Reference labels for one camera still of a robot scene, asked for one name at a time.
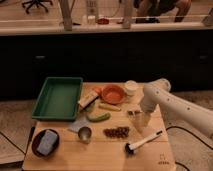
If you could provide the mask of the translucent tan gripper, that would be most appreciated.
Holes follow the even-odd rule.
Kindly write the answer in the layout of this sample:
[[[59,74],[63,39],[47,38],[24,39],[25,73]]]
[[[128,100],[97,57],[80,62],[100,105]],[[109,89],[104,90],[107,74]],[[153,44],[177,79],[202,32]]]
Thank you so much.
[[[137,130],[143,130],[145,127],[147,127],[150,120],[150,113],[144,113],[142,111],[136,110],[133,114],[133,125]]]

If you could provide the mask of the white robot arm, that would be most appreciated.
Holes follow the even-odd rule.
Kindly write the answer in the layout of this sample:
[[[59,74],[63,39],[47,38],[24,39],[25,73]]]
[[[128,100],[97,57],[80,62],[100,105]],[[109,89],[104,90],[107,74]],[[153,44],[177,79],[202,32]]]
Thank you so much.
[[[213,110],[209,110],[170,93],[171,84],[161,78],[143,84],[139,106],[144,114],[151,114],[156,106],[166,108],[191,124],[213,141]]]

